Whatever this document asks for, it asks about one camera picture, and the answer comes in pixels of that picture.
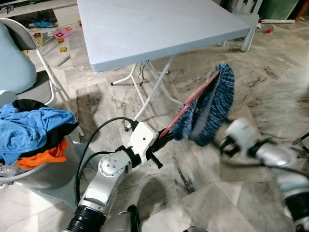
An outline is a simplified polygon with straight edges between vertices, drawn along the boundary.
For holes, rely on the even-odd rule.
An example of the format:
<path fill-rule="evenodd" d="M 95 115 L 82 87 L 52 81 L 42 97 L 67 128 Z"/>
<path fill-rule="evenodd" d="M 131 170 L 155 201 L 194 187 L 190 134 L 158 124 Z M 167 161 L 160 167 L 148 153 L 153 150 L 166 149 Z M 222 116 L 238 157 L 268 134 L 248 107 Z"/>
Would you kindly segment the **white frame folding chair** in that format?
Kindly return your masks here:
<path fill-rule="evenodd" d="M 30 99 L 51 105 L 58 99 L 64 108 L 75 113 L 69 104 L 69 96 L 64 87 L 59 83 L 53 69 L 43 57 L 43 54 L 28 29 L 19 22 L 10 18 L 0 18 L 9 30 L 17 47 L 31 60 L 37 69 L 37 81 L 35 84 L 20 94 L 16 94 L 18 99 Z"/>

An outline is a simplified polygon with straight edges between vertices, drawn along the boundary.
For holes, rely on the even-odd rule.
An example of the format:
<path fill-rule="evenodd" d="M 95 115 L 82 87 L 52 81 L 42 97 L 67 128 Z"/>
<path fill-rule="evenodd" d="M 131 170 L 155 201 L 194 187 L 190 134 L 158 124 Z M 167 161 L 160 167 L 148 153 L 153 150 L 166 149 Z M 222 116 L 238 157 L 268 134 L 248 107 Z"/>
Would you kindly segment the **pale blue folding table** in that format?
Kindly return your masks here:
<path fill-rule="evenodd" d="M 168 57 L 153 91 L 183 52 L 247 35 L 249 25 L 212 0 L 77 0 L 95 72 Z"/>

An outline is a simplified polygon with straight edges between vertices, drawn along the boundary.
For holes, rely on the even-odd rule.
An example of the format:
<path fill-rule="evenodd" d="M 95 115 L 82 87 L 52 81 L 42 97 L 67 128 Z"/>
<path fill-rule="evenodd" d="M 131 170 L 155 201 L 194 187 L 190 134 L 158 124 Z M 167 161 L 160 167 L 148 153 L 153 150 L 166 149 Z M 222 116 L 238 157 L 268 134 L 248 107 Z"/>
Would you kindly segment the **pink toy tile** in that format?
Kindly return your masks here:
<path fill-rule="evenodd" d="M 71 31 L 72 31 L 71 27 L 56 29 L 55 31 L 53 31 L 52 35 L 57 39 L 64 39 L 71 36 Z"/>

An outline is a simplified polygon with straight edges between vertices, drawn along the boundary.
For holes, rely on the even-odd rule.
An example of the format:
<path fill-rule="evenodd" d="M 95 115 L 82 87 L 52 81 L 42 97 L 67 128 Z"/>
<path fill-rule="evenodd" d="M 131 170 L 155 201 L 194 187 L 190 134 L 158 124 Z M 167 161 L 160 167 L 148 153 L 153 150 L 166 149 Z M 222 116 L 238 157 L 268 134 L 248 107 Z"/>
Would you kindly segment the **blue plaid shirt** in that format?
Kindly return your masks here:
<path fill-rule="evenodd" d="M 219 71 L 218 77 L 169 130 L 177 141 L 187 139 L 197 146 L 206 146 L 227 122 L 234 101 L 234 72 L 227 63 L 219 63 L 212 73 L 215 70 Z"/>

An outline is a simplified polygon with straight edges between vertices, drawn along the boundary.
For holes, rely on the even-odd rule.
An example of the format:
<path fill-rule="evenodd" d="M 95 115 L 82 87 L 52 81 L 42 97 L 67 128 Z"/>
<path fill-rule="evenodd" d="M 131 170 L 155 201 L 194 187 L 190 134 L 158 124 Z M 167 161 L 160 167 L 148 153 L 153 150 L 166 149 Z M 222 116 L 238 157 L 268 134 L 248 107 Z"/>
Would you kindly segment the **pale blue cushion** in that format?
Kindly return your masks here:
<path fill-rule="evenodd" d="M 20 94 L 37 81 L 37 69 L 17 47 L 8 28 L 0 22 L 0 90 Z"/>

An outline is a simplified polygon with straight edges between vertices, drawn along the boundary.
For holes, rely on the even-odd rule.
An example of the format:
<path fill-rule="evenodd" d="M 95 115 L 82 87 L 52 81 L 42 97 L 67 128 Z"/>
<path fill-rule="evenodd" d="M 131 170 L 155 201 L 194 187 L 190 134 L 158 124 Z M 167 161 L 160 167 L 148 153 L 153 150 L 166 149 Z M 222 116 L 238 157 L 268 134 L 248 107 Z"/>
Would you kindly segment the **silver robot left leg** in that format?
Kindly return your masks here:
<path fill-rule="evenodd" d="M 101 232 L 140 232 L 140 217 L 137 206 L 131 205 L 126 211 L 122 211 L 106 221 Z"/>

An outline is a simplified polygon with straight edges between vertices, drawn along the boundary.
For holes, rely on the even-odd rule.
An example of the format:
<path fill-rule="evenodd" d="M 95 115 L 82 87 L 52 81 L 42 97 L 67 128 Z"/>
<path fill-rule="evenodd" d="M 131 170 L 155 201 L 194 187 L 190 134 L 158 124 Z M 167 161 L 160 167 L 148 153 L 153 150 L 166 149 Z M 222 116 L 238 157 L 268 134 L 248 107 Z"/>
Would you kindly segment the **pale blue child chair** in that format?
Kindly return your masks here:
<path fill-rule="evenodd" d="M 73 142 L 73 149 L 77 152 L 77 155 L 81 155 L 82 152 L 86 150 L 86 155 L 92 155 L 94 152 L 87 148 L 85 144 L 81 142 Z M 60 186 L 58 188 L 34 188 L 34 187 L 25 187 L 27 190 L 34 192 L 35 194 L 39 195 L 40 197 L 44 198 L 45 200 L 49 201 L 50 203 L 65 203 L 70 209 L 75 210 L 77 207 L 77 203 L 75 202 L 75 190 L 74 190 L 74 182 L 75 182 L 75 175 L 77 171 L 71 172 L 72 177 L 69 181 Z"/>
<path fill-rule="evenodd" d="M 236 21 L 242 21 L 249 26 L 249 33 L 244 37 L 244 43 L 241 51 L 247 52 L 253 41 L 257 26 L 260 22 L 258 11 L 260 10 L 263 0 L 221 0 L 221 6 L 228 7 L 229 13 L 223 18 L 226 25 L 229 21 L 234 24 Z"/>

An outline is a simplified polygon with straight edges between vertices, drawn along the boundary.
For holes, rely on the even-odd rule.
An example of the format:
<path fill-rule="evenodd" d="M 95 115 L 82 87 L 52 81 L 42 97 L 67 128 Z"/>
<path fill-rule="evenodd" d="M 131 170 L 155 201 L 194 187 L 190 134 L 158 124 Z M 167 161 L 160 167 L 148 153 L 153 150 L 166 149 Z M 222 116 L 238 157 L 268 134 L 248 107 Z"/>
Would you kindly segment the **grey laundry basket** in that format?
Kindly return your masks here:
<path fill-rule="evenodd" d="M 79 158 L 73 141 L 66 136 L 68 148 L 64 150 L 66 161 L 44 163 L 28 172 L 13 177 L 0 177 L 0 184 L 22 184 L 27 187 L 40 189 L 55 189 L 68 183 L 79 168 Z"/>

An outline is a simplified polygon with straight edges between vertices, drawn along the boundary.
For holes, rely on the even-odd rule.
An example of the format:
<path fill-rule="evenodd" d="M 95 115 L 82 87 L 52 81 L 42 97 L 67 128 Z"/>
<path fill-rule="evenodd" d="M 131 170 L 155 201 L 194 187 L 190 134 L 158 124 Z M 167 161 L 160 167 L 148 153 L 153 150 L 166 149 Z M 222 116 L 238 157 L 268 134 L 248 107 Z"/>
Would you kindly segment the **white tube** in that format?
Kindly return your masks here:
<path fill-rule="evenodd" d="M 261 24 L 295 24 L 295 20 L 290 19 L 261 19 Z"/>

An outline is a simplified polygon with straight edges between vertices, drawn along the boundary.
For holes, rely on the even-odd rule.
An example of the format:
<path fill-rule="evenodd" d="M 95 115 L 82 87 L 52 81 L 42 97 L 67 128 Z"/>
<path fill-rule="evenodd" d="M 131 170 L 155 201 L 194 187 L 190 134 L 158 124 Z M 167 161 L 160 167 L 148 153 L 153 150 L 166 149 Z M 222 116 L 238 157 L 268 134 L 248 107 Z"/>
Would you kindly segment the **orange cloth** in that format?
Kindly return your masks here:
<path fill-rule="evenodd" d="M 68 148 L 66 140 L 62 140 L 58 146 L 46 150 L 45 152 L 38 153 L 32 157 L 19 159 L 17 166 L 24 169 L 33 169 L 45 163 L 62 163 L 65 162 L 66 156 L 64 151 Z"/>

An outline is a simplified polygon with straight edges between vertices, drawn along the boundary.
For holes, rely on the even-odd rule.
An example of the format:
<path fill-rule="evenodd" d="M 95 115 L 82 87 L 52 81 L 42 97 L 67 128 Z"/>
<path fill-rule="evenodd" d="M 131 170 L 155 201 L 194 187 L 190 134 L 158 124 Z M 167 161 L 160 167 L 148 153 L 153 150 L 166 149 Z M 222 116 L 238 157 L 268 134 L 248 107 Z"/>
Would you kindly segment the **blue t-shirt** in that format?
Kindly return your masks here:
<path fill-rule="evenodd" d="M 14 163 L 22 153 L 33 152 L 48 143 L 48 133 L 77 126 L 73 113 L 50 107 L 20 111 L 13 104 L 0 108 L 0 157 L 5 164 Z"/>

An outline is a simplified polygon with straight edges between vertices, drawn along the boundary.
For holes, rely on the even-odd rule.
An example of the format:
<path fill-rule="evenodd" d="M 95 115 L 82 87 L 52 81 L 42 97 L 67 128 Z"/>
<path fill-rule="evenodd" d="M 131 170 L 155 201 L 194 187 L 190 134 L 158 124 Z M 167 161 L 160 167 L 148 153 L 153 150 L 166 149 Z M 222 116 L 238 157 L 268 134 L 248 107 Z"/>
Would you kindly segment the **black cloth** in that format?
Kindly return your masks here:
<path fill-rule="evenodd" d="M 41 113 L 43 113 L 44 111 L 47 111 L 47 113 L 44 113 L 44 116 L 46 116 L 49 115 L 49 110 L 55 110 L 59 111 L 60 115 L 62 115 L 63 117 L 66 117 L 66 114 L 70 115 L 69 119 L 64 119 L 63 122 L 57 122 L 57 119 L 55 119 L 52 122 L 52 128 L 46 130 L 46 137 L 43 144 L 37 149 L 20 153 L 20 158 L 33 157 L 38 153 L 43 153 L 51 148 L 57 147 L 66 135 L 69 135 L 69 133 L 73 132 L 79 126 L 79 122 L 75 120 L 74 115 L 70 111 L 50 108 L 46 104 L 43 104 L 42 102 L 39 102 L 37 100 L 20 99 L 12 102 L 12 105 L 15 108 L 16 113 L 18 114 L 33 111 L 40 111 Z"/>

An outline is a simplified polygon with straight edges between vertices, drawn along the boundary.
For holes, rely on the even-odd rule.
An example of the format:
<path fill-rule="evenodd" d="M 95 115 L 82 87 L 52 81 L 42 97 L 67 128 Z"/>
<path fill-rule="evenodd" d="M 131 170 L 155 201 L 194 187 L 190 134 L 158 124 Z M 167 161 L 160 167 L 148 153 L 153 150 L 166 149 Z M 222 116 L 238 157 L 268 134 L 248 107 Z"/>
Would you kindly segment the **pink plastic hanger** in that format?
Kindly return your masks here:
<path fill-rule="evenodd" d="M 161 132 L 159 133 L 158 139 L 162 139 L 168 131 L 176 124 L 177 121 L 179 121 L 180 117 L 185 113 L 185 111 L 188 110 L 188 108 L 191 106 L 193 102 L 195 102 L 198 97 L 205 91 L 205 89 L 210 85 L 216 77 L 218 77 L 219 71 L 215 70 L 212 75 L 203 83 L 201 84 L 198 88 L 195 89 L 195 91 L 184 101 L 184 107 L 178 112 L 178 115 L 170 122 L 170 124 Z"/>

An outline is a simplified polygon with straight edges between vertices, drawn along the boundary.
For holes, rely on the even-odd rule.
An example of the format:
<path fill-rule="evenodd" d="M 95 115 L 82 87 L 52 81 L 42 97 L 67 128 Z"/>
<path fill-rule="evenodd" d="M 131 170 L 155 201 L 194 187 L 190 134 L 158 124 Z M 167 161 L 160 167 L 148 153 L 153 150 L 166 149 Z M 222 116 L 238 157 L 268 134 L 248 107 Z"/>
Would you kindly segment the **green bin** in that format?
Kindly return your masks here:
<path fill-rule="evenodd" d="M 262 19 L 287 19 L 299 0 L 263 0 L 258 14 Z"/>

